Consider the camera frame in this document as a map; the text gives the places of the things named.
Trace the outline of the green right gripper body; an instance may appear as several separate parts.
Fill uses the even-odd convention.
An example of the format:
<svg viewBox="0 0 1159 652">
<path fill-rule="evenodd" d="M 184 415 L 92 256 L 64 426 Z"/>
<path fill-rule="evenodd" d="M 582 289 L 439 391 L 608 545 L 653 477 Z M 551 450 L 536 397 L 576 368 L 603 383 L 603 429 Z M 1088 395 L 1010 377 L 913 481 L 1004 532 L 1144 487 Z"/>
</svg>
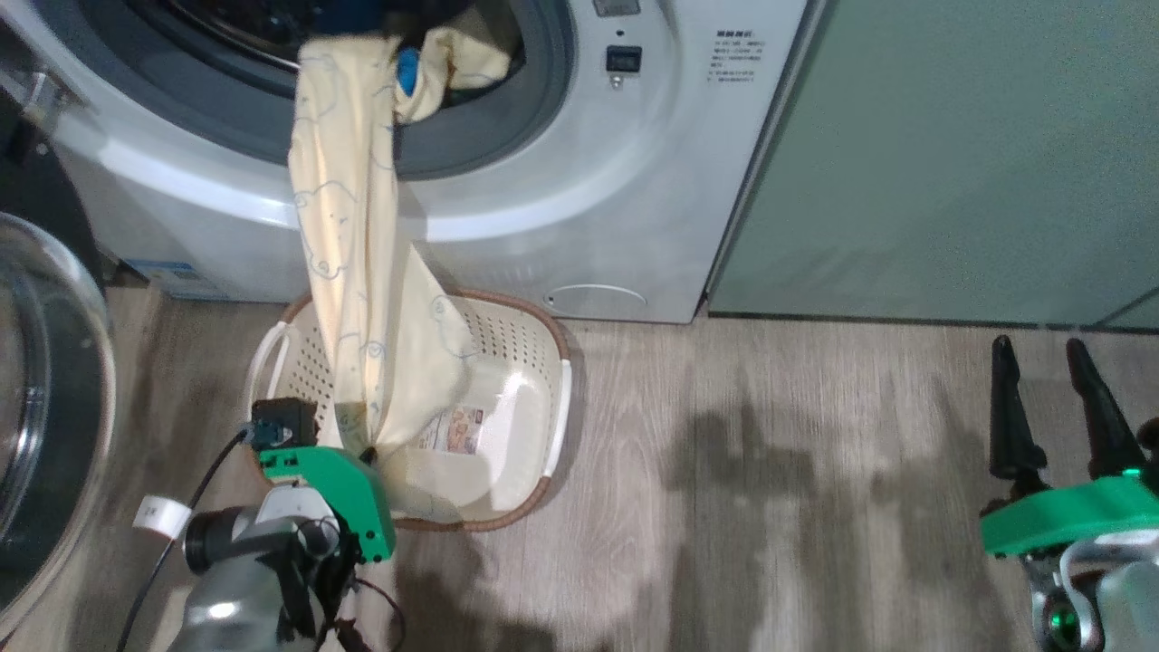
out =
<svg viewBox="0 0 1159 652">
<path fill-rule="evenodd" d="M 1156 492 L 1139 475 L 1127 475 L 1049 488 L 1006 504 L 981 518 L 981 540 L 990 556 L 1021 556 L 1120 532 L 1154 530 L 1157 523 Z"/>
</svg>

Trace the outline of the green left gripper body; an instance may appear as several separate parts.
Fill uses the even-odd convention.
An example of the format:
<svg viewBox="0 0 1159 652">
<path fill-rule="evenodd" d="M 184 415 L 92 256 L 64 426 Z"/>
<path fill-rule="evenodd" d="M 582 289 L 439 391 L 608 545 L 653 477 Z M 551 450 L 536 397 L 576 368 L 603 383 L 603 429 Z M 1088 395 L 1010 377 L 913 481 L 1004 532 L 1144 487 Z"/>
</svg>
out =
<svg viewBox="0 0 1159 652">
<path fill-rule="evenodd" d="M 321 495 L 340 532 L 356 542 L 360 562 L 392 558 L 398 534 L 382 478 L 350 450 L 327 446 L 260 450 L 258 469 L 270 482 L 299 479 Z"/>
</svg>

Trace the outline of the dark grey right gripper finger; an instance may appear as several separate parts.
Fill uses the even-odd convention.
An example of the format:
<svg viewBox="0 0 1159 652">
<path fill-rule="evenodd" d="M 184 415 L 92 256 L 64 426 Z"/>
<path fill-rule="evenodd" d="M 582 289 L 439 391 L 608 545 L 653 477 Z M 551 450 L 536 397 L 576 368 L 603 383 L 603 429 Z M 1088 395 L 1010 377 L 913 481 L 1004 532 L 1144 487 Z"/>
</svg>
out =
<svg viewBox="0 0 1159 652">
<path fill-rule="evenodd" d="M 1147 457 L 1135 441 L 1134 430 L 1127 424 L 1113 391 L 1098 372 L 1096 362 L 1078 338 L 1067 339 L 1067 369 L 1086 416 L 1089 478 L 1142 471 Z"/>
<path fill-rule="evenodd" d="M 998 479 L 1038 479 L 1047 469 L 1047 453 L 1032 440 L 1019 391 L 1020 367 L 1009 337 L 991 345 L 991 406 L 989 471 Z"/>
</svg>

